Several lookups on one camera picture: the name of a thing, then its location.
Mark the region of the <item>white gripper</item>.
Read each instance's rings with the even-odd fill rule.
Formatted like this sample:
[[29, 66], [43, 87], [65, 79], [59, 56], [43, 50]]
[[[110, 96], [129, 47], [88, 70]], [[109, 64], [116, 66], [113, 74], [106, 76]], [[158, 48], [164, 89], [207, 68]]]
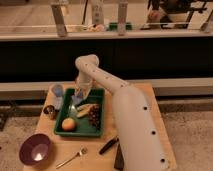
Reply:
[[76, 84], [76, 87], [75, 87], [74, 95], [77, 98], [85, 100], [88, 97], [88, 95], [89, 95], [89, 93], [91, 91], [92, 82], [91, 81], [84, 82], [79, 77], [77, 77], [75, 79], [75, 84]]

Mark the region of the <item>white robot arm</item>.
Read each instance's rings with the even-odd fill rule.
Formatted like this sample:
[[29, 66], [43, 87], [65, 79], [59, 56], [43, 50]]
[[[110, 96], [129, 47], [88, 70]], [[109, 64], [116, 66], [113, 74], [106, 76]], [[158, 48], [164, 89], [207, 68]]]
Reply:
[[78, 57], [77, 85], [96, 81], [112, 94], [112, 111], [126, 171], [168, 171], [169, 162], [142, 90], [98, 67], [96, 55]]

